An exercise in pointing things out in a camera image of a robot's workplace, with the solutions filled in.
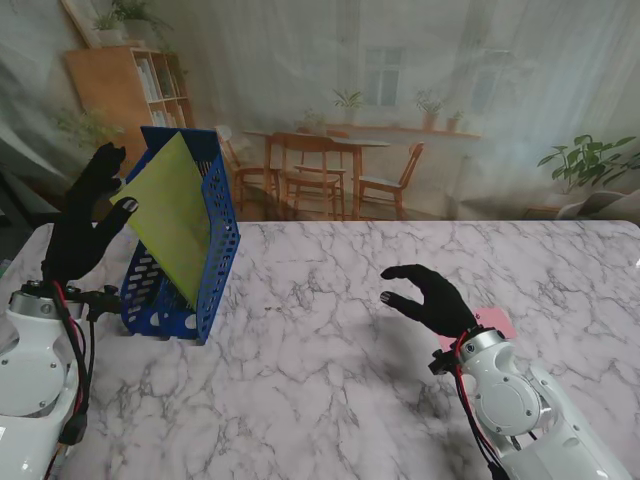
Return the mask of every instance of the dining table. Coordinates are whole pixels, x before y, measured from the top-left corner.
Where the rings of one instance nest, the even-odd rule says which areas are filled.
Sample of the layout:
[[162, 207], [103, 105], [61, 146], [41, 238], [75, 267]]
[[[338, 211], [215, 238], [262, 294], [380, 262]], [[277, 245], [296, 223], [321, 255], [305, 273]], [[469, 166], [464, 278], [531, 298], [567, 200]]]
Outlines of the dining table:
[[[204, 345], [129, 336], [119, 315], [100, 317], [87, 431], [59, 480], [489, 480], [453, 378], [428, 368], [437, 336], [380, 301], [385, 290], [422, 298], [408, 280], [380, 276], [413, 263], [440, 272], [471, 309], [502, 309], [518, 364], [550, 372], [640, 478], [635, 225], [241, 222], [239, 230]], [[51, 232], [38, 228], [0, 279], [0, 333], [11, 293], [42, 278]], [[137, 244], [125, 227], [75, 286], [121, 286]]]
[[[271, 168], [271, 151], [273, 147], [272, 137], [277, 132], [266, 132], [260, 130], [245, 130], [246, 135], [257, 136], [264, 138], [264, 168], [265, 174], [263, 175], [263, 189], [265, 192], [269, 191], [269, 168]], [[306, 133], [298, 133], [297, 135], [308, 135]], [[362, 159], [364, 148], [384, 148], [391, 144], [380, 140], [369, 140], [359, 138], [343, 138], [343, 137], [329, 137], [335, 144], [333, 151], [341, 153], [350, 153], [353, 157], [353, 206], [351, 219], [360, 219], [360, 202], [358, 196], [360, 192], [360, 177], [362, 176]]]

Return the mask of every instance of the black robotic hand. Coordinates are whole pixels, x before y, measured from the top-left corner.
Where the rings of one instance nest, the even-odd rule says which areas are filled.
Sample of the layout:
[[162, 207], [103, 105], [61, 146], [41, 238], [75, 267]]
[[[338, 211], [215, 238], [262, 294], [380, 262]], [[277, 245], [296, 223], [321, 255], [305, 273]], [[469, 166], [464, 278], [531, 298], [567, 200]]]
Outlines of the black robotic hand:
[[125, 149], [113, 143], [101, 146], [65, 196], [65, 209], [55, 222], [53, 234], [42, 262], [45, 282], [57, 281], [64, 287], [89, 273], [100, 261], [113, 237], [138, 208], [130, 197], [116, 203], [95, 228], [91, 213], [98, 199], [120, 186], [113, 178], [125, 158]]
[[434, 333], [458, 338], [466, 329], [478, 325], [458, 289], [438, 272], [422, 265], [399, 265], [387, 268], [381, 276], [385, 280], [406, 278], [420, 289], [424, 295], [422, 305], [393, 292], [382, 292], [380, 299]]

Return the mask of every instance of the pink card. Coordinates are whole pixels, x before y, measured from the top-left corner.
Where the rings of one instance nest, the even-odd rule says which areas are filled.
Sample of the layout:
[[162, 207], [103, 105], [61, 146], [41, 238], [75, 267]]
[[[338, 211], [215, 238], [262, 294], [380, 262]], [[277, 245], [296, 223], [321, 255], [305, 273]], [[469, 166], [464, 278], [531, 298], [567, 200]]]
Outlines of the pink card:
[[[516, 329], [513, 328], [511, 320], [509, 320], [509, 317], [507, 317], [507, 314], [504, 313], [501, 308], [479, 308], [475, 311], [475, 316], [480, 325], [500, 330], [507, 338], [516, 337]], [[438, 335], [438, 341], [440, 342], [442, 350], [446, 352], [454, 342], [454, 339]]]

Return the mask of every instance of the yellow-green paper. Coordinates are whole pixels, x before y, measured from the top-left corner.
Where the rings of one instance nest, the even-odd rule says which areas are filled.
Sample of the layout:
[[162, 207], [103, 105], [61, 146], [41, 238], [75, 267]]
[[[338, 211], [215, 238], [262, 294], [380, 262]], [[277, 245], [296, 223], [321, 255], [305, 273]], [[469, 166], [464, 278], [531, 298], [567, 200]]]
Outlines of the yellow-green paper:
[[117, 195], [138, 200], [129, 225], [180, 293], [195, 307], [209, 249], [209, 217], [202, 177], [176, 133]]

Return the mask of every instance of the blue plastic file organizer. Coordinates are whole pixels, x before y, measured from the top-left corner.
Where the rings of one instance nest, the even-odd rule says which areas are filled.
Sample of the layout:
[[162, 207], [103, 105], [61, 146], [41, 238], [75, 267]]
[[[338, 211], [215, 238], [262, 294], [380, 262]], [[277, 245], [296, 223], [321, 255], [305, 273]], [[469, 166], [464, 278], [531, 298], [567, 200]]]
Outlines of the blue plastic file organizer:
[[204, 344], [213, 325], [240, 234], [215, 131], [141, 127], [147, 151], [127, 177], [130, 182], [177, 132], [181, 132], [202, 175], [211, 243], [194, 309], [167, 278], [142, 242], [122, 284], [122, 321], [131, 333], [178, 337]]

